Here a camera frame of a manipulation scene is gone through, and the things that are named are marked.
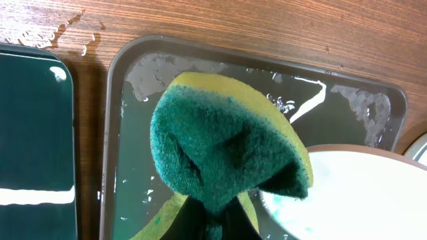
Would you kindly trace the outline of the green and yellow sponge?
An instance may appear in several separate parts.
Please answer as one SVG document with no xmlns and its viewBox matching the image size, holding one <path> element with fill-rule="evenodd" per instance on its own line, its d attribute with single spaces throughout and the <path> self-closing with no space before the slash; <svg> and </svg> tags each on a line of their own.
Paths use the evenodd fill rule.
<svg viewBox="0 0 427 240">
<path fill-rule="evenodd" d="M 222 239 L 222 211 L 237 197 L 258 230 L 248 191 L 305 199 L 314 182 L 308 151 L 262 93 L 236 79 L 184 72 L 165 90 L 150 123 L 161 180 L 173 191 L 137 239 L 160 239 L 188 197 L 205 208 L 205 239 Z"/>
</svg>

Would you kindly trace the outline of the white plate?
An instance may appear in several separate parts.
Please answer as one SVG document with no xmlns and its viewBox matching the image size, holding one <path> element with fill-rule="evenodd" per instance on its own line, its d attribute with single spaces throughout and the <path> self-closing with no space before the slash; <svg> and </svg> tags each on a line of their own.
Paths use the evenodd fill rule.
<svg viewBox="0 0 427 240">
<path fill-rule="evenodd" d="M 314 184 L 303 199 L 260 192 L 296 239 L 425 239 L 426 166 L 359 145 L 308 147 Z"/>
</svg>

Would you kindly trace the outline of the light blue plate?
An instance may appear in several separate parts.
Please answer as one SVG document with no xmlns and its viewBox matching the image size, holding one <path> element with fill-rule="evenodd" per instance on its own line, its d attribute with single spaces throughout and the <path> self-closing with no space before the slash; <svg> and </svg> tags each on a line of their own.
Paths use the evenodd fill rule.
<svg viewBox="0 0 427 240">
<path fill-rule="evenodd" d="M 419 136 L 419 138 L 417 138 L 417 140 L 415 140 L 404 152 L 405 158 L 417 167 L 426 168 L 426 138 L 426 133 Z"/>
</svg>

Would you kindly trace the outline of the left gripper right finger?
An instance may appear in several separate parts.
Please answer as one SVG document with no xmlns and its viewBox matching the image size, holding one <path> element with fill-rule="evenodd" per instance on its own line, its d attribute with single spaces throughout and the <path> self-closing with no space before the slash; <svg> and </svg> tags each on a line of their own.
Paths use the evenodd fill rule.
<svg viewBox="0 0 427 240">
<path fill-rule="evenodd" d="M 242 204 L 234 197 L 222 211 L 223 240 L 261 240 Z"/>
</svg>

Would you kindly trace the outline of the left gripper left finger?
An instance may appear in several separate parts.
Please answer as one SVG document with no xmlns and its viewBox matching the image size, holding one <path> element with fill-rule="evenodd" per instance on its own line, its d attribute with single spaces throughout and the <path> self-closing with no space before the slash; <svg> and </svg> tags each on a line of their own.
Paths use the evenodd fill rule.
<svg viewBox="0 0 427 240">
<path fill-rule="evenodd" d="M 203 203 L 188 197 L 160 240 L 204 240 L 204 233 L 205 208 Z"/>
</svg>

